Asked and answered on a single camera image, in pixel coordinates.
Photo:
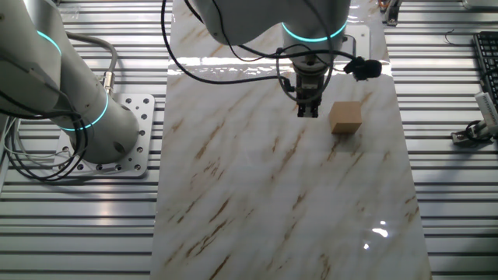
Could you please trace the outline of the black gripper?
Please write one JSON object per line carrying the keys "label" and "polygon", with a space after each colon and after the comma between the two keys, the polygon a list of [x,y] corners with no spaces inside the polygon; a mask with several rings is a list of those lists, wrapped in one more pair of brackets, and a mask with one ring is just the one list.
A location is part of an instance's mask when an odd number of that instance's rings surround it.
{"label": "black gripper", "polygon": [[322,101],[321,90],[324,85],[324,66],[304,67],[293,63],[296,73],[297,117],[318,118]]}

